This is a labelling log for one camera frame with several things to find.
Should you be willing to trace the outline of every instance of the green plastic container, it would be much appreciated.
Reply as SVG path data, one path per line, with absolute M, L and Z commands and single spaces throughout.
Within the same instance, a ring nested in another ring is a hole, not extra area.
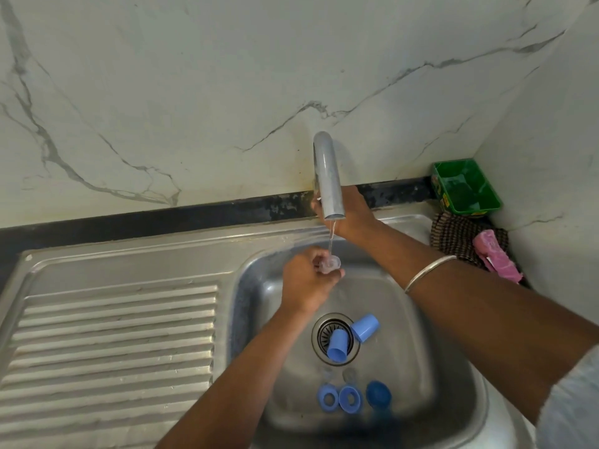
M 431 179 L 441 205 L 454 214 L 481 216 L 501 208 L 501 200 L 474 159 L 435 162 Z

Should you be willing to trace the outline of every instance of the black countertop edge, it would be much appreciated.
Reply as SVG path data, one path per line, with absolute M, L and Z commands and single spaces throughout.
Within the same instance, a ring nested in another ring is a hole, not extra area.
M 371 208 L 434 198 L 430 177 L 361 184 Z M 312 191 L 0 229 L 0 290 L 21 252 L 314 216 Z

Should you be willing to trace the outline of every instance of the hand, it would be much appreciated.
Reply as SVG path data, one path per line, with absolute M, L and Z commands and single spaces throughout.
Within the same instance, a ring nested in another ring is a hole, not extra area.
M 345 207 L 345 219 L 338 220 L 335 224 L 335 234 L 348 241 L 354 241 L 355 236 L 364 232 L 365 229 L 377 224 L 378 220 L 366 204 L 364 197 L 356 186 L 342 186 L 343 206 Z M 317 200 L 318 194 L 312 198 L 312 210 L 328 229 L 331 229 L 333 221 L 324 220 L 322 217 L 322 205 Z
M 317 271 L 329 251 L 317 246 L 297 254 L 283 269 L 283 298 L 281 310 L 311 317 L 329 297 L 329 292 L 345 275 L 343 269 L 322 274 Z

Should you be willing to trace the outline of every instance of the clear plastic cap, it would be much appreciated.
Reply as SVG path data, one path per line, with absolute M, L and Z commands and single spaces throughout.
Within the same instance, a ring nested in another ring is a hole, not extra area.
M 341 260 L 339 257 L 330 255 L 323 258 L 318 265 L 318 271 L 323 274 L 328 274 L 331 271 L 339 269 L 341 267 Z

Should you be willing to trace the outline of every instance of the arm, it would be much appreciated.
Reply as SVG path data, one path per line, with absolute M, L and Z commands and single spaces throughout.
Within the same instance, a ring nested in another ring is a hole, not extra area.
M 378 221 L 354 187 L 336 233 L 366 250 L 405 288 L 440 252 Z M 313 209 L 322 215 L 319 203 Z M 496 274 L 451 261 L 416 282 L 411 298 L 531 422 L 551 387 L 596 344 L 599 327 Z
M 311 247 L 285 266 L 280 308 L 157 449 L 250 445 L 285 357 L 343 276 L 343 270 L 316 272 L 314 265 L 327 255 L 327 250 Z

